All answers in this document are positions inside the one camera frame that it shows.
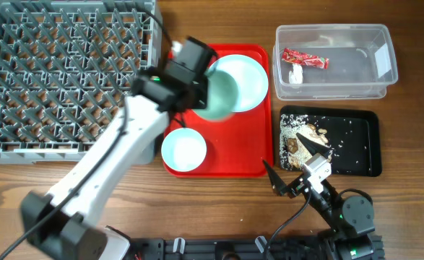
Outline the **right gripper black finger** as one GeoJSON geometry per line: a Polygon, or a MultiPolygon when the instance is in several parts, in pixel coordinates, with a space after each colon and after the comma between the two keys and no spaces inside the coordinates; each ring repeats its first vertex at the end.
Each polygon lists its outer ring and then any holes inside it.
{"type": "Polygon", "coordinates": [[[263,164],[267,171],[273,192],[278,196],[284,196],[287,193],[287,184],[280,178],[266,160],[263,160],[263,164]]]}
{"type": "Polygon", "coordinates": [[[331,150],[327,146],[311,141],[300,133],[296,136],[311,155],[320,154],[326,159],[329,157],[331,150]]]}

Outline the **green bowl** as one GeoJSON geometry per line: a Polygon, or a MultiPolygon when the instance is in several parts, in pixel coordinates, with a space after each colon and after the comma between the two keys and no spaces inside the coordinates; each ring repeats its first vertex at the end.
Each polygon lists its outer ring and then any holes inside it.
{"type": "Polygon", "coordinates": [[[223,121],[233,114],[238,101],[238,85],[230,74],[220,70],[208,80],[207,107],[193,109],[193,112],[207,121],[223,121]]]}

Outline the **white tissue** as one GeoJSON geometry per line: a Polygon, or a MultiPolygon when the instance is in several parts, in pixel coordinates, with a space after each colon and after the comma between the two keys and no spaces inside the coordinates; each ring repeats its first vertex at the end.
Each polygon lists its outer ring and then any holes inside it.
{"type": "Polygon", "coordinates": [[[299,85],[303,83],[303,67],[300,64],[293,64],[289,71],[289,83],[299,85]]]}

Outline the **red snack wrapper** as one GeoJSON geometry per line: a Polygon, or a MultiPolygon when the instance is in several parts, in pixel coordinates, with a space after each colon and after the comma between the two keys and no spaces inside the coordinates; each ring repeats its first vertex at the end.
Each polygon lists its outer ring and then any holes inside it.
{"type": "Polygon", "coordinates": [[[282,53],[282,60],[291,64],[298,64],[301,66],[312,66],[319,69],[328,69],[329,59],[320,56],[315,56],[289,48],[285,48],[282,53]]]}

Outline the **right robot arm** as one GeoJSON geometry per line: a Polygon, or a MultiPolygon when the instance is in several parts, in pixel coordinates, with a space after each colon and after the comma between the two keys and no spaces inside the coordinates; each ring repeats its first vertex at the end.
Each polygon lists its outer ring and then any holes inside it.
{"type": "Polygon", "coordinates": [[[275,238],[307,207],[314,208],[330,227],[321,239],[328,258],[363,259],[372,255],[374,247],[369,234],[375,230],[375,225],[371,196],[354,188],[336,192],[327,180],[332,174],[332,165],[327,160],[330,149],[302,134],[297,133],[296,136],[311,154],[311,158],[304,162],[300,176],[286,184],[267,161],[263,164],[276,195],[295,198],[302,194],[305,203],[273,232],[263,247],[263,258],[269,258],[269,249],[275,238]]]}

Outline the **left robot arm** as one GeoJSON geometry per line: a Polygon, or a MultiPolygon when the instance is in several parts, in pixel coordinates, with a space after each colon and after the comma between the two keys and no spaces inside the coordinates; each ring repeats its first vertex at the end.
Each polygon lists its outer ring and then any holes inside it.
{"type": "Polygon", "coordinates": [[[177,113],[206,108],[215,50],[189,37],[164,66],[138,71],[123,106],[86,155],[49,191],[21,202],[27,241],[52,259],[127,259],[130,239],[98,225],[105,204],[135,161],[177,113]]]}

